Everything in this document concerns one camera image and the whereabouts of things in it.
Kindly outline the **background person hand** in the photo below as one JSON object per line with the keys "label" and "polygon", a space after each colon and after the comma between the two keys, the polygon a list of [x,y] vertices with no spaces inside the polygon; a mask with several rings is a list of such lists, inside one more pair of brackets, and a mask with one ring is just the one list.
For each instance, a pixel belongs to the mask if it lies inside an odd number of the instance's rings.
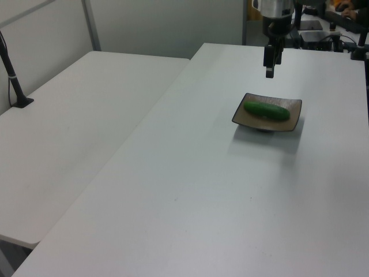
{"label": "background person hand", "polygon": [[351,9],[344,9],[342,12],[341,12],[341,16],[343,18],[349,18],[350,20],[353,20],[353,21],[356,21],[357,19],[357,13],[356,13],[356,10],[351,10]]}

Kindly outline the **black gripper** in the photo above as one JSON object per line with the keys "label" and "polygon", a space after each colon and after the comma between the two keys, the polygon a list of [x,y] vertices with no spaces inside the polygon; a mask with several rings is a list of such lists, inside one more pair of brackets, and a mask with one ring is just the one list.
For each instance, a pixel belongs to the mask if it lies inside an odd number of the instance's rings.
{"label": "black gripper", "polygon": [[268,38],[268,45],[264,47],[263,53],[263,66],[266,68],[266,78],[273,78],[275,65],[281,65],[283,44],[277,44],[277,42],[289,34],[292,28],[291,14],[278,18],[263,16],[262,33]]}

